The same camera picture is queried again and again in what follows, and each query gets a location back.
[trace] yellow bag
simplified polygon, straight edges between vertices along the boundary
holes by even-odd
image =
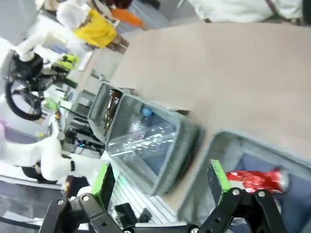
[[[91,45],[104,48],[110,44],[117,35],[116,29],[96,10],[90,10],[91,21],[74,31],[75,35]]]

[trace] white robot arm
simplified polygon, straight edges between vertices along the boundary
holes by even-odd
[[[64,39],[53,33],[36,33],[31,35],[18,46],[11,46],[16,52],[8,56],[7,80],[5,84],[6,102],[10,109],[19,117],[26,120],[38,120],[42,116],[41,103],[44,100],[44,92],[53,84],[67,84],[76,88],[77,83],[68,79],[69,69],[58,64],[52,64],[49,68],[43,67],[42,57],[33,52],[33,47],[49,42],[52,44],[64,44]],[[13,84],[19,83],[23,87],[13,90]],[[32,113],[20,109],[14,102],[13,95],[20,95],[33,109]]]
[[[4,126],[0,123],[0,160],[14,166],[33,166],[41,161],[41,173],[46,180],[55,181],[68,175],[85,176],[92,183],[102,164],[109,161],[70,154],[62,157],[62,148],[57,139],[59,129],[52,116],[50,137],[33,144],[18,144],[5,140]]]

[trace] gray fabric bin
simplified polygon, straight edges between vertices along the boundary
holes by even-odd
[[[124,94],[110,127],[111,130],[108,133],[107,140],[110,141],[127,134],[132,123],[132,117],[135,116],[143,105],[150,108],[160,118],[175,126],[175,140],[170,144],[165,158],[158,164],[159,173],[155,181],[145,177],[141,171],[136,169],[135,166],[137,164],[132,165],[119,160],[116,163],[121,168],[123,174],[143,193],[147,195],[163,195],[174,184],[186,157],[189,156],[190,147],[199,128],[186,116],[149,103],[138,97]]]
[[[105,108],[109,101],[111,89],[117,89],[123,93],[128,92],[128,89],[119,89],[110,85],[108,82],[103,82],[87,116],[93,133],[103,143],[107,142],[107,134],[105,135],[106,130],[104,129],[104,116],[106,114]]]
[[[215,203],[207,184],[207,167],[210,159],[219,160],[224,171],[227,172],[235,169],[243,169],[241,168],[241,161],[243,160],[244,162],[244,160],[247,160],[245,158],[251,158],[252,160],[252,162],[247,165],[248,168],[244,168],[245,170],[257,170],[258,167],[260,167],[258,170],[265,172],[273,167],[282,167],[286,169],[290,174],[290,189],[286,194],[287,196],[293,195],[291,189],[304,188],[299,187],[297,180],[302,180],[304,183],[311,184],[310,161],[295,157],[285,151],[266,145],[239,132],[223,131],[214,136],[207,148],[206,155],[190,186],[190,191],[186,194],[181,207],[177,211],[178,220],[201,225],[214,209]],[[311,203],[309,204],[309,202],[311,201],[309,201],[308,196],[309,193],[304,195],[303,205],[308,205],[308,209],[310,209]],[[308,220],[299,231],[293,230],[294,226],[290,225],[289,221],[293,221],[297,213],[293,213],[293,211],[287,213],[289,209],[288,205],[282,207],[285,207],[283,208],[282,217],[284,218],[285,215],[290,215],[288,220],[283,220],[288,232],[310,232],[311,227]]]

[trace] table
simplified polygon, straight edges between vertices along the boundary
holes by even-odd
[[[222,129],[311,158],[310,66],[309,28],[200,22],[139,34],[111,82],[188,109],[206,129],[185,177],[162,196],[177,210]]]

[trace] red crushed can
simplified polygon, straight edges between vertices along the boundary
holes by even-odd
[[[229,181],[241,182],[245,190],[254,193],[259,189],[267,189],[272,193],[284,193],[289,187],[288,173],[279,168],[269,171],[231,171],[227,173]]]

